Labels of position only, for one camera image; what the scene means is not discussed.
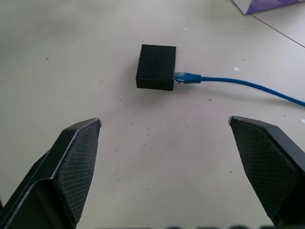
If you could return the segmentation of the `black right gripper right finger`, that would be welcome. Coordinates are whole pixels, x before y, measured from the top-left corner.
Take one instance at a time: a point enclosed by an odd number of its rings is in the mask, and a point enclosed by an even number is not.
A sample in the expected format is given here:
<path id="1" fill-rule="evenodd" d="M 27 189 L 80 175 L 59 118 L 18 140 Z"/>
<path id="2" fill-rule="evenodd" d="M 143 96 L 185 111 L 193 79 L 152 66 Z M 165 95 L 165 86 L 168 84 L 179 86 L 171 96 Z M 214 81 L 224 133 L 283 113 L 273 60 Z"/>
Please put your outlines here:
<path id="1" fill-rule="evenodd" d="M 305 152 L 279 127 L 231 116 L 244 172 L 273 225 L 305 229 Z"/>

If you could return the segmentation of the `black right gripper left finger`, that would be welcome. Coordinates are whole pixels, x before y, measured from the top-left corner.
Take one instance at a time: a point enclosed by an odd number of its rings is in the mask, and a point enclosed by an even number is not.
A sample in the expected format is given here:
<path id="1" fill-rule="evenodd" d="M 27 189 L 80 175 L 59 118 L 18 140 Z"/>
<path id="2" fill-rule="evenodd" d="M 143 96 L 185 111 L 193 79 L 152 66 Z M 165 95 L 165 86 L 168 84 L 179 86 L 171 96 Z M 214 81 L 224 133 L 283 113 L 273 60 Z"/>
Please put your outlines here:
<path id="1" fill-rule="evenodd" d="M 76 229 L 91 186 L 102 122 L 64 129 L 0 210 L 0 229 Z"/>

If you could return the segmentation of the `purple and white box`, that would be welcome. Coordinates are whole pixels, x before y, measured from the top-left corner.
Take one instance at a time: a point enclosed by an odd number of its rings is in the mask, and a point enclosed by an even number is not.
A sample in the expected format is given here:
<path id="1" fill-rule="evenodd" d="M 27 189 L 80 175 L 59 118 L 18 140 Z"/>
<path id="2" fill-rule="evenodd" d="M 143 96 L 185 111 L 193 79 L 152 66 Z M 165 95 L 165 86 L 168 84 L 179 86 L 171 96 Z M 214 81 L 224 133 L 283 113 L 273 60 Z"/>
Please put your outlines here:
<path id="1" fill-rule="evenodd" d="M 303 0 L 232 0 L 233 4 L 243 15 L 272 10 L 292 4 L 297 4 Z"/>

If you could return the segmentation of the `black rectangular box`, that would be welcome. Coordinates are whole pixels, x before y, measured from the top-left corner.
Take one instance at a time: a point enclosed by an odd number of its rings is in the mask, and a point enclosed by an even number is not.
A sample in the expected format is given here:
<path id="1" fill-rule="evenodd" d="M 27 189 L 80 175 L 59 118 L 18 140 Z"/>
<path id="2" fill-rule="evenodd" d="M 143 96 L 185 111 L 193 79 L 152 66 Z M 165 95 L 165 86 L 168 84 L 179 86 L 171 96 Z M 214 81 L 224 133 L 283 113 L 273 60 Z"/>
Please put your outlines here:
<path id="1" fill-rule="evenodd" d="M 136 74 L 137 88 L 172 91 L 175 59 L 175 46 L 143 44 Z"/>

